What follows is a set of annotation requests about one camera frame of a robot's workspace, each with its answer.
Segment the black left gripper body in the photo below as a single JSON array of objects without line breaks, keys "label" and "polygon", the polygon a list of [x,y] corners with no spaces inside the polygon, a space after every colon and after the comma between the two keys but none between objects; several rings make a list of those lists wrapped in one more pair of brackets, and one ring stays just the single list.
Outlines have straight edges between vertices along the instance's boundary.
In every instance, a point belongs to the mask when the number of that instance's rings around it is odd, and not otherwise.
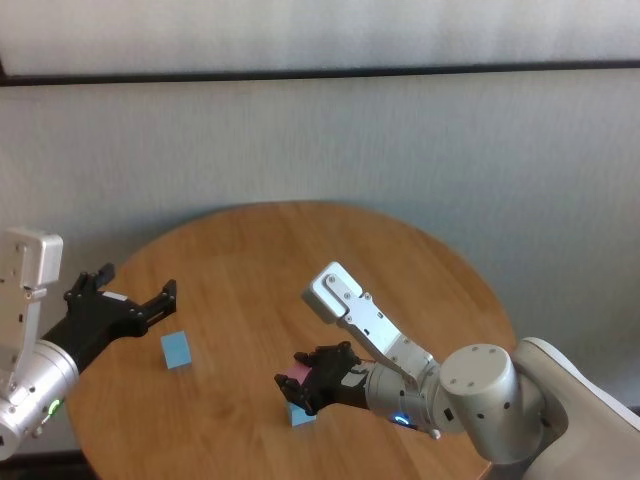
[{"label": "black left gripper body", "polygon": [[147,331],[140,313],[142,305],[107,295],[97,287],[97,273],[78,276],[64,295],[65,316],[43,336],[71,357],[79,373],[113,341]]}]

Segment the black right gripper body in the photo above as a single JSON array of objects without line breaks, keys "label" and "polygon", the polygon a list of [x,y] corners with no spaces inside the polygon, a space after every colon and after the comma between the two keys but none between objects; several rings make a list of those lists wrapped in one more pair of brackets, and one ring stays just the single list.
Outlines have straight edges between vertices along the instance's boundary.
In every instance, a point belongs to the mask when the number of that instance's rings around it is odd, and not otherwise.
[{"label": "black right gripper body", "polygon": [[350,342],[320,346],[319,364],[307,375],[307,389],[317,410],[333,404],[368,410],[365,386],[369,368],[352,349]]}]

